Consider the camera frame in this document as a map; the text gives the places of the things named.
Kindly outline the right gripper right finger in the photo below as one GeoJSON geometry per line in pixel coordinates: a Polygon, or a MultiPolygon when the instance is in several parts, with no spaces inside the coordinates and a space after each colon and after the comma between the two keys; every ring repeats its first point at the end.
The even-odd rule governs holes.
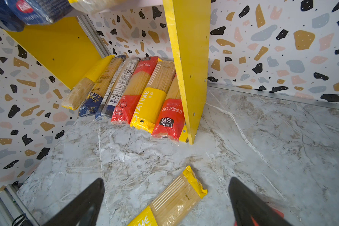
{"type": "Polygon", "coordinates": [[[290,223],[262,201],[238,178],[232,177],[228,192],[238,226],[289,226],[290,223]]]}

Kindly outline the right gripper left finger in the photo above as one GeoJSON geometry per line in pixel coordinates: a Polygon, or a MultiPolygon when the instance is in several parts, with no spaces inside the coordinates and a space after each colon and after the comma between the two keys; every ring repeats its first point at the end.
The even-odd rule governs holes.
{"type": "Polygon", "coordinates": [[[95,226],[104,194],[104,181],[98,178],[44,225],[95,226]]]}

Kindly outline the clear bag white label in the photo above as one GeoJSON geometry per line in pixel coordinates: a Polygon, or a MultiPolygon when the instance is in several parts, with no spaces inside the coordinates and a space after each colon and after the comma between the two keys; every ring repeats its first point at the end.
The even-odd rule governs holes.
{"type": "Polygon", "coordinates": [[[126,58],[119,66],[99,106],[95,120],[99,121],[105,118],[112,118],[114,109],[127,88],[139,61],[140,58],[138,57],[126,58]]]}

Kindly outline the clear spaghetti bag Chinese text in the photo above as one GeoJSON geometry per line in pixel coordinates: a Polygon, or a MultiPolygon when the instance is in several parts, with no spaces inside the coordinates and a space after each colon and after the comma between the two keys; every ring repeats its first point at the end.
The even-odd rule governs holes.
{"type": "Polygon", "coordinates": [[[126,58],[125,55],[118,55],[105,67],[105,70],[99,76],[92,90],[89,92],[89,95],[80,107],[80,117],[96,114],[115,73],[126,58]]]}

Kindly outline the yellow Pastatime bag tall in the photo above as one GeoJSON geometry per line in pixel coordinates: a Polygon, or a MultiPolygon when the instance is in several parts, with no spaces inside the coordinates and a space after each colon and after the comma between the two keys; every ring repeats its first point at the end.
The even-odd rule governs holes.
{"type": "Polygon", "coordinates": [[[136,106],[130,126],[152,133],[175,76],[172,61],[159,61],[136,106]]]}

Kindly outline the blue Barilla spaghetti bag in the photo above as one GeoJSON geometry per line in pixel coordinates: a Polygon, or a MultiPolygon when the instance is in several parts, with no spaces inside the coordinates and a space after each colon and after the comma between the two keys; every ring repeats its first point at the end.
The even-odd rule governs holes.
{"type": "Polygon", "coordinates": [[[63,0],[0,0],[0,28],[21,32],[26,25],[53,24],[72,10],[63,0]]]}

